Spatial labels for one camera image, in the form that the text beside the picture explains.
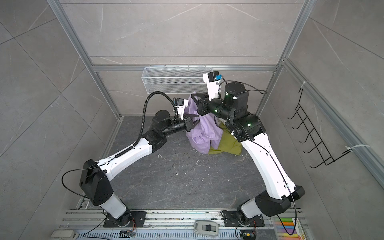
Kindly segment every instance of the metal grate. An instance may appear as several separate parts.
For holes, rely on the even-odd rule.
[[[141,79],[147,93],[207,92],[203,74],[212,71],[208,67],[146,67]]]
[[[307,137],[305,138],[305,141],[304,141],[304,142],[301,142],[301,141],[300,141],[300,143],[301,143],[301,144],[306,143],[307,140],[308,140],[308,137],[310,137],[311,140],[312,140],[312,142],[313,142],[313,144],[315,145],[309,152],[304,152],[304,151],[303,151],[303,153],[310,153],[310,152],[312,152],[313,150],[316,149],[317,152],[320,154],[320,157],[321,157],[321,159],[322,159],[322,162],[319,163],[318,165],[316,165],[315,167],[313,167],[313,166],[310,166],[310,167],[311,167],[311,168],[317,168],[317,167],[319,167],[320,165],[322,165],[323,163],[324,163],[325,165],[329,165],[329,164],[335,162],[336,160],[340,159],[341,157],[344,157],[344,156],[347,155],[348,153],[352,152],[351,149],[348,149],[347,151],[342,152],[342,153],[341,153],[341,156],[338,157],[338,158],[334,158],[334,157],[331,155],[331,153],[329,152],[329,150],[328,150],[328,148],[327,148],[327,145],[325,145],[325,142],[324,142],[323,139],[321,138],[320,134],[317,132],[316,128],[314,127],[314,125],[313,125],[313,123],[312,123],[312,121],[309,119],[308,115],[306,114],[306,112],[304,111],[304,109],[303,109],[303,108],[301,107],[301,105],[300,105],[301,96],[303,95],[303,89],[302,89],[302,88],[300,88],[300,90],[299,90],[299,94],[300,94],[300,97],[299,97],[299,102],[297,103],[297,106],[296,106],[296,108],[295,108],[295,114],[294,114],[291,118],[288,118],[288,119],[289,119],[289,120],[293,119],[293,118],[296,116],[296,114],[297,114],[297,116],[298,116],[298,117],[300,118],[300,120],[301,120],[301,123],[300,123],[300,125],[299,125],[298,127],[296,127],[296,128],[292,127],[292,129],[296,130],[296,129],[298,129],[298,128],[303,124],[304,127],[305,127],[305,129],[306,129],[306,131],[307,131],[307,133],[308,133],[308,134],[307,134]],[[312,136],[312,134],[311,134],[312,132],[314,133],[314,134],[313,134],[314,136],[317,135],[316,138],[319,138],[319,139],[320,139],[319,143],[316,143],[316,141],[313,139],[314,136]],[[324,146],[325,149],[327,150],[327,153],[328,153],[328,154],[326,154],[326,155],[324,156],[324,154],[322,154],[322,151],[319,150],[319,146],[320,146],[320,147],[321,147],[321,146]]]

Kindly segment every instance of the gray marble wall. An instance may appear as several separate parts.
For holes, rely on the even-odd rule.
[[[115,121],[47,2],[0,1],[0,239],[49,239]]]
[[[318,0],[290,55],[291,61],[314,84],[361,137],[384,159],[384,18],[383,1]],[[293,116],[300,85],[283,72],[261,119],[271,144],[292,179],[303,184],[300,199],[316,239],[382,239],[384,191],[361,161],[349,153],[336,162],[321,162],[300,120]],[[301,105],[334,157],[347,145],[304,93]],[[324,147],[320,151],[326,156]]]
[[[94,64],[276,64],[301,0],[62,0]],[[119,111],[142,113],[141,72],[101,72]],[[225,72],[265,89],[271,72]],[[188,94],[171,94],[188,97]],[[250,93],[255,112],[261,95]],[[154,97],[148,113],[169,107]]]
[[[384,159],[384,1],[318,0],[290,56]]]
[[[306,194],[298,201],[315,239],[382,239],[384,223],[384,191],[354,153],[338,159],[330,165],[316,166],[321,157],[309,139],[307,131],[295,113],[300,85],[285,70],[265,106],[261,120],[266,125],[271,145],[282,166]],[[303,93],[300,104],[321,135],[334,158],[346,150],[347,144],[335,128]],[[312,132],[316,143],[319,138]],[[328,157],[326,150],[320,151]]]

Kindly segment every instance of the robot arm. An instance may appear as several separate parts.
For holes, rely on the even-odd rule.
[[[229,83],[225,86],[225,96],[220,98],[219,82],[221,75],[212,72],[204,75],[208,93],[192,94],[199,115],[212,113],[222,118],[232,135],[242,143],[251,155],[264,182],[266,190],[237,208],[241,222],[247,224],[260,214],[274,216],[290,207],[290,202],[305,194],[301,186],[295,185],[288,177],[271,148],[265,128],[259,118],[247,112],[248,92],[244,92],[241,83]],[[130,211],[115,195],[110,181],[122,170],[147,156],[166,142],[166,136],[178,131],[190,131],[199,121],[193,122],[192,116],[183,116],[187,100],[179,100],[179,117],[172,119],[169,112],[161,110],[152,119],[150,130],[142,135],[136,146],[130,145],[105,159],[84,164],[80,187],[95,206],[101,206],[119,226],[129,222]]]

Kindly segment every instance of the black wire rack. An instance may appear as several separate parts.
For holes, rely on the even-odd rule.
[[[317,166],[315,166],[315,167],[312,167],[312,166],[310,166],[310,167],[311,167],[311,168],[317,168],[318,166],[320,166],[320,165],[322,165],[322,164],[329,165],[329,164],[335,162],[336,160],[340,159],[341,157],[344,157],[345,155],[347,155],[348,153],[350,153],[352,150],[351,150],[351,149],[348,149],[348,150],[342,152],[342,153],[341,153],[341,156],[338,157],[338,158],[334,158],[334,157],[331,155],[331,153],[329,152],[329,150],[328,150],[328,148],[327,148],[327,145],[325,144],[325,142],[323,141],[323,139],[321,138],[321,136],[320,136],[319,133],[317,132],[316,128],[314,127],[312,121],[310,120],[310,118],[308,117],[308,115],[306,114],[306,112],[304,111],[304,109],[303,109],[303,108],[301,107],[301,105],[300,105],[301,96],[303,95],[303,89],[300,88],[300,90],[299,90],[298,93],[300,94],[300,97],[299,97],[299,102],[297,103],[297,106],[296,106],[296,108],[295,108],[295,114],[294,114],[291,118],[288,118],[288,119],[291,120],[291,119],[293,119],[296,115],[298,115],[299,118],[300,118],[300,120],[301,120],[301,123],[300,123],[300,125],[299,125],[297,128],[294,128],[294,127],[293,127],[293,129],[298,129],[301,125],[304,125],[305,129],[306,129],[307,132],[308,132],[307,137],[305,138],[305,141],[304,141],[304,142],[301,142],[301,141],[300,141],[300,143],[302,143],[302,144],[306,143],[307,140],[308,140],[308,138],[310,137],[311,140],[312,140],[312,142],[313,142],[313,144],[315,145],[309,152],[304,152],[304,151],[303,151],[303,153],[310,153],[310,152],[312,152],[313,150],[316,149],[317,152],[318,152],[318,153],[320,154],[320,156],[321,156],[322,162],[321,162],[320,164],[318,164]],[[301,115],[300,115],[300,113],[299,113],[299,110],[300,110],[300,109],[303,111],[304,116],[301,116]],[[309,123],[310,123],[308,126],[307,126],[307,125],[305,124],[305,122],[304,122],[306,119],[308,119],[308,121],[309,121]],[[320,141],[319,141],[318,143],[316,143],[316,141],[313,139],[313,136],[312,136],[312,134],[311,134],[313,131],[314,131],[314,135],[316,136],[316,134],[317,134],[318,138],[320,139]],[[319,146],[321,146],[321,145],[323,145],[323,146],[325,147],[326,151],[327,151],[328,154],[329,154],[329,157],[326,158],[326,159],[325,159],[325,157],[323,156],[323,154],[321,153],[321,151],[319,150]]]

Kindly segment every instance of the purple cloth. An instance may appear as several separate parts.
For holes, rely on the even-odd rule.
[[[190,95],[188,100],[189,104],[185,108],[184,113],[197,114],[197,105]],[[186,135],[194,149],[208,154],[211,145],[214,149],[218,148],[223,130],[216,126],[212,113],[200,116],[199,118],[193,118],[193,121],[197,119],[200,119],[199,124],[190,132],[186,132]]]

